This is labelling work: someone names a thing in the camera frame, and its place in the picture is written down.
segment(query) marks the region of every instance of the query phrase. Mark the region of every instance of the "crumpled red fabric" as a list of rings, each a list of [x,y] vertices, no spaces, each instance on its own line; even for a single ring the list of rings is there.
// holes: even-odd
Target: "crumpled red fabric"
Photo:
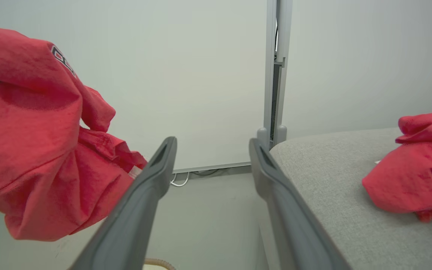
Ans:
[[[146,165],[106,133],[114,116],[54,44],[0,29],[0,212],[14,238],[55,241],[110,213]]]
[[[394,213],[432,219],[432,113],[399,119],[402,144],[362,180],[374,204]]]

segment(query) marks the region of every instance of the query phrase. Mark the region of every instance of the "white wall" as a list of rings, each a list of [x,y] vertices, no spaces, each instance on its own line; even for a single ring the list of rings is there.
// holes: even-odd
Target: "white wall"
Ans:
[[[432,1],[293,0],[288,139],[432,112]]]
[[[116,109],[109,132],[175,169],[249,161],[263,127],[265,0],[0,0],[0,27],[55,43]]]

